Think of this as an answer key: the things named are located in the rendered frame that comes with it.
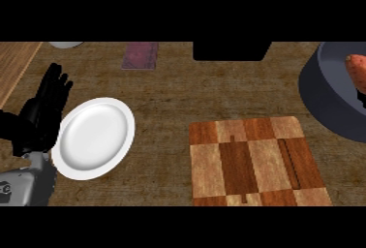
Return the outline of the black appliance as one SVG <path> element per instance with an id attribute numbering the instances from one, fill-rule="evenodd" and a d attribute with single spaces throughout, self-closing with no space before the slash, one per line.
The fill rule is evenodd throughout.
<path id="1" fill-rule="evenodd" d="M 193 42 L 196 61 L 259 61 L 270 42 Z"/>

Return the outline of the white oval plate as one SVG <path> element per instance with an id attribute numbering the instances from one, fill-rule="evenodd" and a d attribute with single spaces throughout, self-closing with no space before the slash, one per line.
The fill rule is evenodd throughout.
<path id="1" fill-rule="evenodd" d="M 95 98 L 78 105 L 61 120 L 51 160 L 72 180 L 104 175 L 126 155 L 134 139 L 134 116 L 115 98 Z"/>

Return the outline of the dark grey pot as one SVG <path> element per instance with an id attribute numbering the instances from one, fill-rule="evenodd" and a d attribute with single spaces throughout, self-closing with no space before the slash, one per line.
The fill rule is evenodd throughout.
<path id="1" fill-rule="evenodd" d="M 366 143 L 366 108 L 343 64 L 349 54 L 366 54 L 366 42 L 320 43 L 298 75 L 298 94 L 321 125 Z"/>

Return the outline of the white round bowl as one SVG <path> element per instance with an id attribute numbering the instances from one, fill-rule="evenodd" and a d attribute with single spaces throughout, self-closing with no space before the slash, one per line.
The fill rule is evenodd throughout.
<path id="1" fill-rule="evenodd" d="M 82 44 L 82 42 L 48 42 L 56 48 L 72 48 Z"/>

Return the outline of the pale wooden panel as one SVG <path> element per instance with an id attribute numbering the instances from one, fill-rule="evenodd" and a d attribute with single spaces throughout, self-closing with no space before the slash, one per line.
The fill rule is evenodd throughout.
<path id="1" fill-rule="evenodd" d="M 0 42 L 0 108 L 4 107 L 41 42 Z"/>

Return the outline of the checkered wooden cutting board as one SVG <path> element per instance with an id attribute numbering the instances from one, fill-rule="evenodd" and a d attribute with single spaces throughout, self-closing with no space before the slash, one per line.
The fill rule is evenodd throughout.
<path id="1" fill-rule="evenodd" d="M 330 205 L 298 119 L 188 125 L 194 206 Z"/>

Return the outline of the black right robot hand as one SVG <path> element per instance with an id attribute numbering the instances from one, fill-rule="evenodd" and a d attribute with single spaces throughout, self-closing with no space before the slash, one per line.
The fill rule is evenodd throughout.
<path id="1" fill-rule="evenodd" d="M 366 95 L 355 89 L 357 91 L 357 100 L 361 102 L 362 107 L 366 108 Z"/>

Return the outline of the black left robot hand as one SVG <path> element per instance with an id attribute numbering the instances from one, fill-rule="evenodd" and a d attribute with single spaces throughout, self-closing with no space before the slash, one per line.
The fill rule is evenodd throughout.
<path id="1" fill-rule="evenodd" d="M 72 82 L 61 73 L 61 66 L 51 63 L 36 94 L 26 100 L 20 113 L 11 114 L 0 109 L 0 139 L 11 142 L 14 156 L 47 152 L 53 148 L 70 88 Z"/>

